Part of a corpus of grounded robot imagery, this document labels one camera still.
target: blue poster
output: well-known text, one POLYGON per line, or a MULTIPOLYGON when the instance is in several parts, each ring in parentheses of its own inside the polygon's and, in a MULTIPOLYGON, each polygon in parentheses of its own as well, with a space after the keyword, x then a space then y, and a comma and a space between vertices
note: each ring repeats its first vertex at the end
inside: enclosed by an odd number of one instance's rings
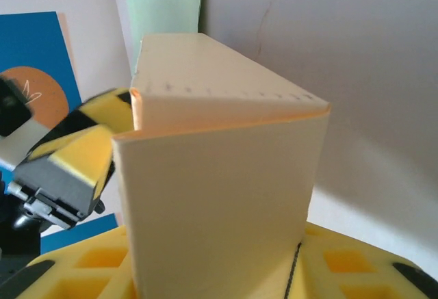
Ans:
MULTIPOLYGON (((0 73, 48 130, 81 103, 56 12, 0 15, 0 73)), ((6 183, 12 174, 0 168, 6 183)))

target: orange circle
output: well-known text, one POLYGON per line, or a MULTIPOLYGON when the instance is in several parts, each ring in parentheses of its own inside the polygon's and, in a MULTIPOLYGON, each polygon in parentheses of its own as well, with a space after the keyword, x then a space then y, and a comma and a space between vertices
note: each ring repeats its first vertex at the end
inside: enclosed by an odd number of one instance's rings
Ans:
POLYGON ((2 74, 16 80, 34 113, 34 119, 40 124, 52 129, 67 116, 66 95, 59 83, 47 73, 29 66, 17 66, 2 74))

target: green paper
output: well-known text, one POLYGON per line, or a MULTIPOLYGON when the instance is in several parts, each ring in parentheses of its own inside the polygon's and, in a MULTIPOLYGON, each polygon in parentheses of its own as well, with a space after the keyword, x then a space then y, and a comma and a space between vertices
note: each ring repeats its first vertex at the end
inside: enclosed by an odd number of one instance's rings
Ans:
POLYGON ((145 34, 198 32, 201 0, 127 0, 127 5, 134 60, 145 34))

